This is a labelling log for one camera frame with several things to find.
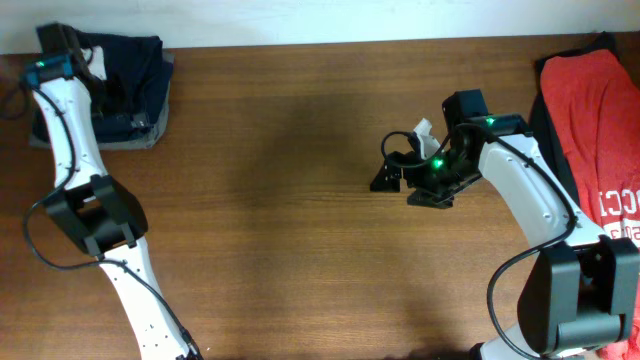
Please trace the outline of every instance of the wire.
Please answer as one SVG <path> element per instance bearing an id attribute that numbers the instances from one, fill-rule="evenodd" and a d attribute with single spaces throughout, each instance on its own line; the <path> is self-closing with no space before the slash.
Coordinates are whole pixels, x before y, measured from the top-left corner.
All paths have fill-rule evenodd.
<path id="1" fill-rule="evenodd" d="M 405 136 L 407 139 L 410 139 L 413 134 L 407 131 L 392 131 L 390 133 L 388 133 L 383 139 L 382 139 L 382 144 L 380 145 L 380 151 L 382 152 L 382 157 L 385 159 L 385 161 L 391 165 L 391 166 L 395 166 L 398 167 L 400 169 L 418 169 L 424 166 L 427 166 L 429 164 L 431 164 L 431 162 L 433 161 L 433 159 L 440 155 L 442 153 L 442 151 L 444 150 L 444 147 L 447 145 L 447 143 L 449 142 L 449 140 L 451 139 L 451 134 L 447 134 L 447 136 L 444 138 L 444 140 L 442 141 L 442 144 L 440 144 L 440 147 L 438 148 L 438 150 L 436 150 L 436 152 L 430 156 L 428 159 L 424 160 L 423 162 L 419 162 L 416 164 L 401 164 L 393 159 L 391 159 L 389 157 L 389 155 L 387 155 L 387 152 L 384 148 L 384 145 L 386 144 L 387 140 L 394 136 L 394 135 L 403 135 Z"/>
<path id="2" fill-rule="evenodd" d="M 15 113 L 15 114 L 10 114 L 7 115 L 6 114 L 6 107 L 9 104 L 9 102 L 11 100 L 13 100 L 13 98 L 16 96 L 16 94 L 18 94 L 18 91 L 22 92 L 22 109 Z M 24 82 L 20 81 L 20 83 L 18 83 L 18 85 L 11 89 L 3 98 L 2 101 L 0 101 L 0 119 L 3 120 L 17 120 L 20 119 L 21 117 L 23 117 L 27 111 L 29 111 L 29 105 L 31 105 L 31 101 L 30 101 L 30 97 L 29 97 L 29 92 L 27 90 L 26 85 L 24 84 Z"/>
<path id="3" fill-rule="evenodd" d="M 56 186 L 51 192 L 49 192 L 42 199 L 36 201 L 27 210 L 24 217 L 22 218 L 22 233 L 24 235 L 24 239 L 27 245 L 29 246 L 29 249 L 31 249 L 31 252 L 33 252 L 33 254 L 36 256 L 38 260 L 40 260 L 42 263 L 44 263 L 48 267 L 58 271 L 72 271 L 72 270 L 78 270 L 78 269 L 84 269 L 84 268 L 90 268 L 90 267 L 97 267 L 100 265 L 113 265 L 121 268 L 122 270 L 124 270 L 125 273 L 129 274 L 134 280 L 136 280 L 140 285 L 142 285 L 145 289 L 147 289 L 158 300 L 158 302 L 162 304 L 162 306 L 165 308 L 165 310 L 167 311 L 171 319 L 175 322 L 176 326 L 178 327 L 178 330 L 180 331 L 180 336 L 187 343 L 187 346 L 189 347 L 190 351 L 194 355 L 200 356 L 200 350 L 198 349 L 198 346 L 196 345 L 193 338 L 191 337 L 191 334 L 189 334 L 189 331 L 182 325 L 182 323 L 180 322 L 176 314 L 173 312 L 173 310 L 171 309 L 167 301 L 162 297 L 162 295 L 160 295 L 160 293 L 156 289 L 154 289 L 146 281 L 140 278 L 136 273 L 134 273 L 131 269 L 129 269 L 124 263 L 115 261 L 115 260 L 105 259 L 105 260 L 96 260 L 96 261 L 75 264 L 75 265 L 58 265 L 51 262 L 47 258 L 45 258 L 34 245 L 33 239 L 31 238 L 31 235 L 29 233 L 29 219 L 31 218 L 35 210 L 40 205 L 42 205 L 44 202 L 49 200 L 52 196 L 58 194 L 60 191 L 64 190 L 64 187 L 71 181 L 71 179 L 73 178 L 73 174 L 76 171 L 75 168 L 77 164 L 77 158 L 76 158 L 75 151 L 73 151 L 74 149 L 73 140 L 71 138 L 71 133 L 69 132 L 69 126 L 67 125 L 67 122 L 64 119 L 64 114 L 62 113 L 62 111 L 60 111 L 60 108 L 58 108 L 58 106 L 51 100 L 51 98 L 47 96 L 45 93 L 43 93 L 40 89 L 33 89 L 33 90 L 38 95 L 40 95 L 47 103 L 49 103 L 49 105 L 51 105 L 56 116 L 60 119 L 60 122 L 62 123 L 62 127 L 64 128 L 64 133 L 66 135 L 67 142 L 69 144 L 69 149 L 71 150 L 71 166 L 69 167 L 69 173 L 67 174 L 67 177 L 60 183 L 60 185 Z"/>
<path id="4" fill-rule="evenodd" d="M 522 350 L 521 348 L 519 348 L 516 344 L 513 343 L 513 341 L 511 341 L 511 339 L 509 339 L 507 334 L 504 332 L 504 330 L 500 326 L 500 322 L 498 321 L 498 316 L 496 315 L 494 304 L 493 304 L 493 292 L 494 292 L 496 283 L 498 282 L 498 279 L 500 278 L 500 276 L 502 276 L 502 274 L 504 274 L 504 272 L 507 271 L 507 269 L 509 269 L 511 266 L 513 266 L 516 263 L 528 258 L 531 255 L 539 253 L 542 249 L 549 248 L 549 247 L 552 247 L 554 245 L 557 245 L 557 244 L 561 243 L 562 241 L 564 241 L 565 239 L 567 239 L 571 235 L 571 233 L 573 232 L 573 230 L 576 227 L 576 222 L 577 222 L 577 218 L 576 218 L 575 213 L 573 211 L 573 207 L 571 206 L 571 203 L 569 202 L 569 200 L 565 196 L 564 192 L 560 189 L 558 184 L 555 181 L 553 181 L 553 179 L 544 170 L 542 170 L 542 168 L 540 168 L 540 166 L 538 164 L 535 163 L 535 160 L 533 160 L 532 158 L 526 156 L 521 151 L 519 151 L 518 149 L 513 147 L 511 144 L 509 144 L 506 141 L 500 139 L 500 137 L 496 136 L 495 134 L 493 134 L 491 131 L 489 131 L 488 129 L 486 129 L 483 126 L 480 126 L 480 125 L 477 125 L 477 124 L 466 123 L 466 124 L 460 124 L 460 125 L 456 126 L 454 130 L 463 129 L 463 128 L 471 128 L 471 129 L 475 129 L 475 130 L 483 132 L 487 136 L 487 138 L 489 138 L 492 141 L 497 142 L 498 144 L 500 144 L 501 146 L 503 146 L 504 148 L 509 150 L 511 153 L 513 153 L 515 156 L 517 156 L 520 159 L 522 159 L 525 162 L 526 165 L 530 166 L 535 171 L 537 171 L 538 174 L 540 174 L 540 176 L 549 184 L 549 186 L 556 193 L 556 195 L 558 196 L 558 198 L 560 199 L 560 201 L 564 205 L 564 207 L 565 207 L 565 209 L 566 209 L 566 211 L 567 211 L 567 213 L 569 215 L 569 222 L 567 223 L 567 229 L 562 234 L 560 234 L 559 236 L 557 236 L 557 237 L 555 237 L 555 238 L 553 238 L 553 239 L 551 239 L 551 240 L 549 240 L 549 241 L 547 241 L 547 242 L 545 242 L 543 244 L 540 244 L 540 245 L 532 247 L 532 248 L 530 248 L 530 249 L 528 249 L 526 251 L 523 251 L 520 254 L 518 254 L 518 255 L 512 257 L 511 259 L 507 260 L 504 264 L 502 264 L 496 270 L 496 272 L 493 274 L 493 276 L 491 276 L 491 280 L 489 281 L 489 285 L 487 286 L 487 308 L 489 310 L 489 317 L 491 318 L 491 322 L 493 323 L 493 327 L 496 329 L 496 331 L 498 332 L 498 335 L 505 342 L 505 344 L 507 344 L 507 346 L 509 346 L 509 348 L 511 348 L 511 350 L 513 350 L 516 354 L 522 356 L 525 359 L 530 359 L 530 360 L 548 359 L 548 357 L 544 357 L 544 356 L 538 357 L 538 356 L 534 356 L 534 355 L 529 354 L 528 352 L 526 352 L 526 351 Z"/>

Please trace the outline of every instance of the wooden surface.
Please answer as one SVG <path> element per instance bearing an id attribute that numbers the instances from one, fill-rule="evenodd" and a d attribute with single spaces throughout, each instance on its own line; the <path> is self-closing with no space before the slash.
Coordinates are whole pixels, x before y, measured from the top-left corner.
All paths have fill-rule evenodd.
<path id="1" fill-rule="evenodd" d="M 380 140 L 422 117 L 443 138 L 440 104 L 462 89 L 528 117 L 532 60 L 591 37 L 175 50 L 165 137 L 103 159 L 143 204 L 158 281 L 205 358 L 466 351 L 495 336 L 486 285 L 524 236 L 484 181 L 446 211 L 370 193 Z M 640 36 L 619 41 L 640 80 Z M 23 211 L 53 181 L 27 134 L 0 123 L 0 358 L 135 359 L 105 275 L 49 270 L 22 240 Z M 52 259 L 85 259 L 43 214 L 31 227 Z M 497 289 L 505 326 L 528 266 Z"/>

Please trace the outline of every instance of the black cloth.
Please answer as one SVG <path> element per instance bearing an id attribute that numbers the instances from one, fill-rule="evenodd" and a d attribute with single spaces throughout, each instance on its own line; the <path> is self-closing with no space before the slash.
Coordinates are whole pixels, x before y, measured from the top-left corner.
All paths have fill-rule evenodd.
<path id="1" fill-rule="evenodd" d="M 101 113 L 92 114 L 98 143 L 126 142 L 143 137 L 158 121 L 165 103 L 173 64 L 163 60 L 157 36 L 126 37 L 78 33 L 83 48 L 100 46 L 107 73 L 107 96 Z M 33 134 L 48 142 L 46 124 L 38 113 Z"/>
<path id="2" fill-rule="evenodd" d="M 580 56 L 603 49 L 611 51 L 611 53 L 618 57 L 616 41 L 613 35 L 603 32 L 591 44 L 583 48 L 563 51 L 537 60 L 534 67 L 538 84 L 540 84 L 540 76 L 542 75 L 542 71 L 544 70 L 547 60 L 556 56 Z M 549 166 L 549 169 L 551 169 L 573 201 L 575 201 L 576 204 L 580 204 L 576 181 L 571 173 L 569 162 L 562 151 L 560 139 L 558 139 L 558 134 L 553 126 L 553 120 L 551 119 L 547 105 L 544 102 L 544 96 L 542 95 L 540 86 L 538 86 L 538 95 L 536 96 L 531 108 L 529 127 L 533 132 L 534 138 L 538 141 L 540 154 Z"/>

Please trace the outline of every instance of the white wall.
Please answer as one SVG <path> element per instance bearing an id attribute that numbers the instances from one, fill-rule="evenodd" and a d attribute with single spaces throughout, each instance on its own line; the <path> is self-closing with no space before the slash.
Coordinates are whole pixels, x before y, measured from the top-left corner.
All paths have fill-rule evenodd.
<path id="1" fill-rule="evenodd" d="M 157 34 L 166 47 L 640 30 L 640 0 L 2 0 L 0 53 L 39 51 L 34 27 Z"/>

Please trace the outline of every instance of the robotic arm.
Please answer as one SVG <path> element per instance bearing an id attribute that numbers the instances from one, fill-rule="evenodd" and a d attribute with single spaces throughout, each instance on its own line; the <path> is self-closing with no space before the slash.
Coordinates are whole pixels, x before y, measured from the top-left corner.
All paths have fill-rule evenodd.
<path id="1" fill-rule="evenodd" d="M 387 155 L 383 141 L 385 163 L 371 191 L 398 192 L 405 179 L 416 188 L 410 205 L 446 209 L 456 193 L 484 177 L 509 206 L 531 249 L 492 278 L 487 304 L 500 336 L 476 345 L 473 360 L 563 358 L 627 339 L 640 265 L 632 241 L 612 241 L 584 215 L 542 159 L 522 117 L 490 115 L 479 90 L 455 93 L 443 111 L 451 148 L 442 151 L 445 144 L 429 135 L 426 120 L 413 133 L 400 133 L 413 152 Z M 493 285 L 510 265 L 535 253 L 518 301 L 519 324 L 504 332 L 493 311 Z"/>
<path id="2" fill-rule="evenodd" d="M 108 175 L 100 158 L 91 117 L 106 80 L 102 49 L 80 50 L 75 30 L 65 25 L 40 27 L 38 36 L 43 57 L 27 68 L 25 81 L 42 109 L 56 163 L 56 190 L 43 201 L 48 215 L 109 277 L 142 359 L 202 359 L 162 298 L 140 203 Z"/>

